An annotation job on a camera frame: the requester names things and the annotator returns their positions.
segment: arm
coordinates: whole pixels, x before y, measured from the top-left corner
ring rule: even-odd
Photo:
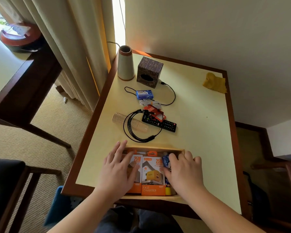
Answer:
[[[130,176],[127,177],[127,167],[133,151],[121,161],[126,143],[127,141],[124,141],[120,144],[118,141],[105,158],[99,178],[101,181],[90,196],[48,233],[94,232],[108,209],[126,194],[136,178],[139,165],[136,165]]]
[[[203,184],[199,156],[193,159],[192,154],[186,151],[185,155],[180,154],[178,159],[174,154],[169,155],[172,171],[163,168],[165,176],[211,231],[264,232],[207,191]]]

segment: table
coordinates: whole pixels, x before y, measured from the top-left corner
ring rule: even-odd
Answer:
[[[14,53],[0,41],[0,124],[22,128],[70,148],[70,144],[30,123],[61,70],[47,44],[32,54]]]
[[[177,123],[176,133],[163,130],[153,141],[143,145],[187,149],[193,156],[201,156],[207,189],[249,219],[227,72],[140,51],[134,50],[133,53],[135,74],[143,55],[164,63],[160,79],[169,84],[177,95],[172,105],[162,108],[167,120]],[[111,122],[114,112],[128,114],[140,109],[136,98],[126,93],[124,86],[135,90],[151,89],[137,83],[136,79],[121,81],[116,76],[117,62],[118,56],[85,131],[62,194],[87,197],[97,183],[103,158],[116,141],[127,139],[122,127]],[[226,79],[227,94],[202,86],[209,71]],[[173,100],[173,93],[167,86],[157,85],[152,92],[161,103]],[[146,137],[150,133],[155,134],[155,129],[158,128],[151,126]],[[128,145],[138,145],[127,140]],[[157,197],[153,197],[153,200],[131,199],[130,196],[124,198],[117,203],[199,219],[184,201],[176,203],[157,200]]]

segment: beige curtain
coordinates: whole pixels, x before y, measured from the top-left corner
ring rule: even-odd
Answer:
[[[112,0],[0,0],[14,22],[36,23],[63,71],[58,82],[94,110],[115,57]]]

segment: wooden chair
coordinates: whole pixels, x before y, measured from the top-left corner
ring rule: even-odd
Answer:
[[[291,161],[266,162],[264,164],[252,164],[251,165],[252,169],[269,169],[269,168],[279,168],[279,167],[287,169],[289,181],[291,184]],[[281,221],[278,219],[273,219],[273,218],[269,218],[268,220],[272,225],[282,226],[286,229],[291,230],[291,223],[284,222],[284,221]]]
[[[19,160],[0,159],[0,233],[5,232],[30,173],[32,177],[9,233],[19,232],[41,174],[60,176],[61,171],[30,167]]]

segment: fast charger package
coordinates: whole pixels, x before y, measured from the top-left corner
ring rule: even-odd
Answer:
[[[136,179],[134,181],[134,184],[132,188],[127,192],[131,194],[140,194],[141,193],[141,175],[142,175],[142,155],[134,154],[130,160],[130,163],[128,164],[127,168],[127,177],[130,176],[132,169],[139,164],[139,169],[137,171]]]
[[[161,157],[143,157],[141,195],[166,195],[165,175],[160,167],[163,167]]]

